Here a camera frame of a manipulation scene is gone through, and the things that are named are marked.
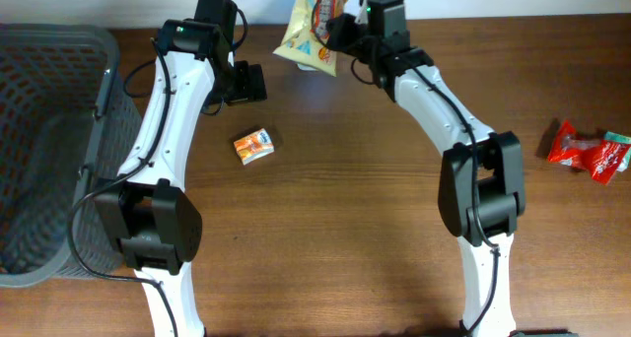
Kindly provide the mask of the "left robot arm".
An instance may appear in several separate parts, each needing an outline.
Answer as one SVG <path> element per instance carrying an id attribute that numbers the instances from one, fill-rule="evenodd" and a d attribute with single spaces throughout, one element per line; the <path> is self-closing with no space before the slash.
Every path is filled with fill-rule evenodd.
<path id="1" fill-rule="evenodd" d="M 141 284 L 157 336 L 203 336 L 192 282 L 202 217 L 185 193 L 197 120 L 223 105 L 266 97 L 259 65 L 237 61 L 234 25 L 168 20 L 152 45 L 154 85 L 129 154 L 97 190 L 109 243 Z"/>

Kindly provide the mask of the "white barcode scanner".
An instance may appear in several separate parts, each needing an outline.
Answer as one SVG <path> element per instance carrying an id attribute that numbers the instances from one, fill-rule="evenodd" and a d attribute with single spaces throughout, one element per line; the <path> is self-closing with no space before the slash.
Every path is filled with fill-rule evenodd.
<path id="1" fill-rule="evenodd" d="M 314 68 L 312 66 L 309 66 L 309 65 L 306 65 L 306 64 L 303 64 L 303 63 L 299 63 L 299 62 L 297 62 L 297 66 L 298 66 L 298 68 L 300 70 L 303 70 L 303 71 L 312 71 L 312 72 L 317 72 L 318 71 L 316 68 Z"/>

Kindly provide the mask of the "orange Kleenex tissue pack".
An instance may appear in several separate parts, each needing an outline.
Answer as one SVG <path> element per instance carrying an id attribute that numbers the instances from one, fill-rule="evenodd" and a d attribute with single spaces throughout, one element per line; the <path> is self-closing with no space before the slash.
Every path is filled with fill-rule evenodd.
<path id="1" fill-rule="evenodd" d="M 234 147 L 244 166 L 272 154 L 274 144 L 265 128 L 260 128 L 234 142 Z"/>

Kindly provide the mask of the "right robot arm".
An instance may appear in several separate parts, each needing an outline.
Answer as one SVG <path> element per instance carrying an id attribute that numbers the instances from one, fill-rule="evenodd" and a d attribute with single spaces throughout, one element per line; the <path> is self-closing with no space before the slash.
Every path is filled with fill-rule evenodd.
<path id="1" fill-rule="evenodd" d="M 442 157 L 438 206 L 462 262 L 462 334 L 513 335 L 509 260 L 526 207 L 520 140 L 467 110 L 431 57 L 411 46 L 403 18 L 387 18 L 383 32 L 348 14 L 325 27 L 327 46 L 367 64 L 374 83 L 419 123 Z"/>

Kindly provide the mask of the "grey plastic mesh basket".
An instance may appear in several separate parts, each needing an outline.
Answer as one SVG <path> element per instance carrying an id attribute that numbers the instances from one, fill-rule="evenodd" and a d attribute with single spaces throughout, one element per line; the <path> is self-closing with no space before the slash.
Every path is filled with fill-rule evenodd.
<path id="1" fill-rule="evenodd" d="M 92 203 L 67 225 L 73 205 L 116 176 L 141 125 L 119 62 L 115 38 L 98 27 L 2 25 L 2 287 L 87 278 L 69 235 L 93 269 L 120 266 Z"/>

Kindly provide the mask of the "red Hacks candy bag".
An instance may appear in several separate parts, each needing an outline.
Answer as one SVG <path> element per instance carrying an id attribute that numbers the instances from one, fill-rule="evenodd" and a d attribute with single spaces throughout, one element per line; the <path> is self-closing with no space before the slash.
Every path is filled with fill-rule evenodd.
<path id="1" fill-rule="evenodd" d="M 617 172 L 630 165 L 630 138 L 613 132 L 589 138 L 565 120 L 554 136 L 547 160 L 585 170 L 594 181 L 608 185 Z"/>

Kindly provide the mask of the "yellow snack bag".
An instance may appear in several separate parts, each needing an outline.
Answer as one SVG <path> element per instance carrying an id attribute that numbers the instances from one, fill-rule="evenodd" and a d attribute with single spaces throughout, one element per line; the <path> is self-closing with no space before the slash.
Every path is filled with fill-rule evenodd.
<path id="1" fill-rule="evenodd" d="M 296 0 L 281 44 L 273 53 L 335 77 L 337 52 L 325 45 L 326 23 L 344 12 L 347 1 Z"/>

